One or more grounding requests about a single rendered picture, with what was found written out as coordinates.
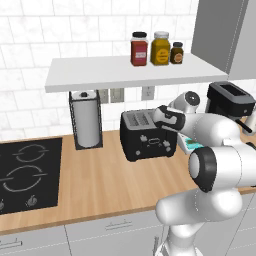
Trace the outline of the yellow spice jar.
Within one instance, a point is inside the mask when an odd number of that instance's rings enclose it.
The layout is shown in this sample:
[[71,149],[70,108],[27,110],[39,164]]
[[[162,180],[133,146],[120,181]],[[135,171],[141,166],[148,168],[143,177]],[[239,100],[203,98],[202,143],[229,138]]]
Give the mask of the yellow spice jar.
[[156,31],[151,44],[150,61],[153,65],[168,65],[170,56],[169,33]]

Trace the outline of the white wall shelf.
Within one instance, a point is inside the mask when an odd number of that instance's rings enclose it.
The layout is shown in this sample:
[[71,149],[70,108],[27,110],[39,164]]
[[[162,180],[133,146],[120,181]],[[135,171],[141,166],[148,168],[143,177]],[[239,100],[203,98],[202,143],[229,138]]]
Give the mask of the white wall shelf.
[[47,93],[113,89],[226,80],[228,75],[194,56],[186,54],[182,64],[135,67],[129,56],[56,58],[45,84]]

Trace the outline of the grey cupboard door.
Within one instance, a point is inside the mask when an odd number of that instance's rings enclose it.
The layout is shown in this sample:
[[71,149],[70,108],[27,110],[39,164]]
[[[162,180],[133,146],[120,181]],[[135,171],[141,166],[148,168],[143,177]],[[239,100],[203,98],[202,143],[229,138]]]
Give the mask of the grey cupboard door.
[[256,256],[256,193],[248,197],[248,206],[226,256]]

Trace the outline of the grey drawer front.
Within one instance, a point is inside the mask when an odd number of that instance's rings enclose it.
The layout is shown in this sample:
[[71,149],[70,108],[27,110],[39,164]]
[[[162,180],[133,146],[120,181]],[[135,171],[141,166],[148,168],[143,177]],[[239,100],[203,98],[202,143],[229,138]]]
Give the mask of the grey drawer front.
[[0,236],[0,243],[22,241],[23,245],[0,250],[0,256],[71,256],[63,226]]
[[[105,230],[123,219],[133,226]],[[159,236],[159,244],[163,233],[154,210],[68,224],[65,229],[72,256],[153,256],[154,237]]]

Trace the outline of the black hob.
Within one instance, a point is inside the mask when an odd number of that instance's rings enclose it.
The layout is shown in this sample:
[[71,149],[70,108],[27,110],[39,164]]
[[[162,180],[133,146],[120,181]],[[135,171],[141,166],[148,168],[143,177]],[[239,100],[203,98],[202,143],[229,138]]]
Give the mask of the black hob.
[[61,152],[61,137],[0,144],[0,215],[58,205]]

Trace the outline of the grey wall socket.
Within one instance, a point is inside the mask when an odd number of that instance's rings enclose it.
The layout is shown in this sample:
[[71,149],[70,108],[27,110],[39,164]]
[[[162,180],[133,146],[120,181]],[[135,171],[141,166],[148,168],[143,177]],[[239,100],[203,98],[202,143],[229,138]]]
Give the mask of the grey wall socket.
[[99,91],[99,95],[100,95],[100,101],[102,104],[106,104],[109,101],[107,89],[101,89]]
[[110,101],[112,103],[120,103],[124,101],[124,89],[113,88],[110,90]]

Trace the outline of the red spice jar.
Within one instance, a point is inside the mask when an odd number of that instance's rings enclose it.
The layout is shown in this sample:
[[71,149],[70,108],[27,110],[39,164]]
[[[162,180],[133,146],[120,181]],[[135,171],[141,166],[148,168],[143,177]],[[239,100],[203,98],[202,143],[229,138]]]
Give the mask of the red spice jar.
[[131,64],[133,66],[145,66],[147,64],[147,33],[136,31],[131,39]]

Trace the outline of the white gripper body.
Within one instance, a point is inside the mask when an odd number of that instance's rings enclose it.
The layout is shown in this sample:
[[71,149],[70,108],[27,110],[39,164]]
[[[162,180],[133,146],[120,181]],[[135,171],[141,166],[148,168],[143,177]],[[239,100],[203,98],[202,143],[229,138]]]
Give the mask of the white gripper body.
[[156,127],[170,130],[170,119],[171,115],[165,105],[161,105],[155,109],[153,113],[153,122]]

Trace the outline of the black toaster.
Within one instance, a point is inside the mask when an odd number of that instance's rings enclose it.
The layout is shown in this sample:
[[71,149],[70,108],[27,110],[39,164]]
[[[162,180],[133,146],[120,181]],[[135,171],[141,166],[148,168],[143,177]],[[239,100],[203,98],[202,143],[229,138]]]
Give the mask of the black toaster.
[[[172,157],[176,151],[177,133],[157,128],[153,122],[153,109],[125,111],[120,119],[120,142],[126,159],[135,162],[140,159]],[[145,135],[147,141],[141,141]]]

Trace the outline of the grey wall cupboard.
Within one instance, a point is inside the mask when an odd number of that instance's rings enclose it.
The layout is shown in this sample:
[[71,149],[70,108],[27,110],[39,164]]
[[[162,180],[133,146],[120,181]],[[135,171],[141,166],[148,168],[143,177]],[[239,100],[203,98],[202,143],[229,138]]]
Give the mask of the grey wall cupboard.
[[229,80],[256,79],[256,0],[199,0],[191,53]]

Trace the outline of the small brown spice jar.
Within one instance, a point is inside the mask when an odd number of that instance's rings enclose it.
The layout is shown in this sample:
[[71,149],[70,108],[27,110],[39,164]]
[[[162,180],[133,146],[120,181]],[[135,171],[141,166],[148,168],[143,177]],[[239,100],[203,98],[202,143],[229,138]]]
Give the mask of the small brown spice jar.
[[183,44],[181,42],[174,42],[171,49],[170,62],[172,64],[181,64],[183,61]]

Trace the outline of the white and teal tray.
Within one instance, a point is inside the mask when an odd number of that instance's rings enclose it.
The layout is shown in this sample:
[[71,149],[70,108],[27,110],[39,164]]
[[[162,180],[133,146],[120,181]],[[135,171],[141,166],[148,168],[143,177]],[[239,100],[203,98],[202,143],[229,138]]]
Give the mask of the white and teal tray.
[[202,145],[198,142],[193,141],[191,138],[182,135],[180,133],[177,134],[177,142],[181,150],[186,154],[191,154],[195,149],[201,148]]

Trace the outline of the white paper towel roll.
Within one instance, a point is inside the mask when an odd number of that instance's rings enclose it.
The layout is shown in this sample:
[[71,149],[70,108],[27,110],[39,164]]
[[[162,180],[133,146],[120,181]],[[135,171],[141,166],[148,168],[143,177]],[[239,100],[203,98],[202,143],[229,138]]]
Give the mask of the white paper towel roll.
[[93,147],[100,141],[96,94],[77,92],[72,97],[78,144]]

